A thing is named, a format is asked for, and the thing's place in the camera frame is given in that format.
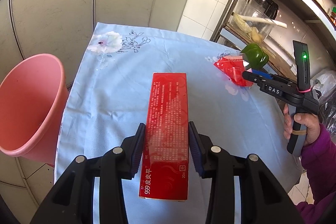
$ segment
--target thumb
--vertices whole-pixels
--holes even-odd
[[[294,116],[294,121],[305,125],[310,130],[320,129],[317,117],[309,113],[298,113]]]

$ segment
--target purple sweater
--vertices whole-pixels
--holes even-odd
[[[330,204],[336,191],[336,146],[320,124],[318,139],[302,149],[301,163],[313,193],[314,204],[300,202],[296,208],[306,224],[314,224]]]

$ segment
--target white stick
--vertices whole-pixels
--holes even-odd
[[[277,20],[271,20],[267,18],[262,18],[262,17],[247,17],[247,16],[242,16],[239,15],[243,20],[245,21],[253,21],[253,22],[260,22],[260,23],[268,23],[268,24],[275,24],[277,26],[283,27],[287,29],[287,24],[277,21]]]

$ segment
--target silver screw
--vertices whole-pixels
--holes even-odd
[[[112,152],[115,154],[120,154],[123,151],[121,147],[115,147],[113,148]]]
[[[79,163],[79,164],[80,164],[81,162],[83,162],[84,160],[85,160],[85,157],[84,157],[84,156],[77,156],[77,157],[76,157],[76,162]]]
[[[219,146],[213,146],[211,147],[211,151],[214,153],[219,153],[221,151],[221,148]]]
[[[256,154],[251,154],[251,155],[249,155],[249,159],[251,161],[257,161],[259,159],[259,157]]]

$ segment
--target pink rubber band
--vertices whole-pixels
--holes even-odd
[[[297,89],[297,91],[298,91],[299,93],[306,93],[306,92],[311,91],[311,87],[309,88],[309,90],[304,90],[304,91],[300,91],[297,87],[296,87],[296,89]]]

